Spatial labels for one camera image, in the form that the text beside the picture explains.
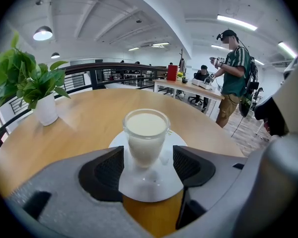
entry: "round table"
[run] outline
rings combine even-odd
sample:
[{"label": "round table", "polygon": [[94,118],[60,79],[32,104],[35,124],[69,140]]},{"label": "round table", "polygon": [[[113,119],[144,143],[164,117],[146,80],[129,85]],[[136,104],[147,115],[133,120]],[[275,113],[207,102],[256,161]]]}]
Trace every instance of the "round table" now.
[{"label": "round table", "polygon": [[[59,118],[42,126],[34,115],[25,119],[0,149],[0,193],[9,196],[19,185],[55,161],[108,148],[123,130],[124,116],[135,109],[165,113],[171,129],[188,146],[242,157],[237,145],[199,110],[168,96],[135,89],[102,89],[56,100]],[[124,196],[128,213],[147,231],[161,237],[175,231],[182,191],[157,203]]]}]

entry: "red container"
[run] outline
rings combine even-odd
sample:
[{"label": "red container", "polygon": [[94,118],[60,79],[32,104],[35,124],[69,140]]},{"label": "red container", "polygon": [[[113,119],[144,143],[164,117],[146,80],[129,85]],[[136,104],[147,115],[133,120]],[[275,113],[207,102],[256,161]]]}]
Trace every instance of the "red container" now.
[{"label": "red container", "polygon": [[168,66],[168,75],[167,80],[176,81],[178,75],[178,66],[176,65],[169,65]]}]

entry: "white pot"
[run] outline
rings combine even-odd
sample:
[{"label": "white pot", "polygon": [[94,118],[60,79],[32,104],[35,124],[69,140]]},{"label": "white pot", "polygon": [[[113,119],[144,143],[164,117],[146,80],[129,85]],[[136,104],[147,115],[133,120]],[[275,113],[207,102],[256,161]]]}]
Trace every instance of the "white pot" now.
[{"label": "white pot", "polygon": [[50,94],[43,99],[38,100],[33,113],[44,126],[55,122],[59,115],[56,111],[54,95]]}]

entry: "green leaves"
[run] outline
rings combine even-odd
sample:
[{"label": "green leaves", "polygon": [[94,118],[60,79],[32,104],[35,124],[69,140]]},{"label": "green leaves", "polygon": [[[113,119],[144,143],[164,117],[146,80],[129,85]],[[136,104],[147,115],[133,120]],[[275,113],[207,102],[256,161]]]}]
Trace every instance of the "green leaves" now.
[{"label": "green leaves", "polygon": [[56,81],[56,86],[62,86],[64,85],[65,80],[65,72],[61,75],[61,77]]},{"label": "green leaves", "polygon": [[68,63],[67,61],[56,61],[54,64],[50,66],[50,70],[55,70],[58,68],[60,65]]},{"label": "green leaves", "polygon": [[60,88],[64,84],[65,71],[57,70],[67,62],[57,61],[49,70],[46,64],[37,64],[32,54],[20,51],[17,48],[18,40],[19,34],[15,32],[11,41],[12,49],[0,54],[0,105],[16,94],[29,103],[30,109],[34,109],[37,101],[53,90],[69,98],[66,91]]},{"label": "green leaves", "polygon": [[16,48],[16,45],[18,44],[18,41],[19,41],[19,33],[18,32],[14,32],[14,37],[11,41],[11,47],[12,48]]},{"label": "green leaves", "polygon": [[37,103],[38,103],[38,100],[31,101],[29,106],[28,106],[28,109],[35,109]]},{"label": "green leaves", "polygon": [[70,98],[70,96],[68,95],[68,93],[61,87],[55,87],[54,89],[59,95],[62,95],[64,97]]},{"label": "green leaves", "polygon": [[35,89],[35,85],[32,81],[27,82],[27,84],[23,88],[24,91],[30,90],[30,89]]},{"label": "green leaves", "polygon": [[5,59],[0,63],[0,86],[4,84],[8,78],[6,72],[7,72],[7,67],[9,64],[9,60]]},{"label": "green leaves", "polygon": [[49,71],[48,66],[45,63],[39,63],[39,67],[41,68],[42,75]]},{"label": "green leaves", "polygon": [[37,76],[37,73],[36,73],[36,70],[32,70],[31,74],[30,74],[30,77],[33,79],[33,80],[37,80],[38,76]]},{"label": "green leaves", "polygon": [[16,92],[16,96],[18,98],[21,98],[23,96],[23,91],[21,89],[18,89],[17,92]]},{"label": "green leaves", "polygon": [[26,91],[24,93],[23,99],[25,102],[30,103],[33,100],[38,100],[42,93],[38,89],[34,89],[31,91]]}]

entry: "khaki shorts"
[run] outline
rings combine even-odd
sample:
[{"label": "khaki shorts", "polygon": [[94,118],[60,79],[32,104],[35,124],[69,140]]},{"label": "khaki shorts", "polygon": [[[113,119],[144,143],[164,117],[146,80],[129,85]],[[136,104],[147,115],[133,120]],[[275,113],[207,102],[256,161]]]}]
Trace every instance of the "khaki shorts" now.
[{"label": "khaki shorts", "polygon": [[234,94],[223,94],[223,96],[224,100],[221,100],[219,115],[221,115],[222,118],[229,118],[230,115],[233,114],[241,98],[235,96]]}]

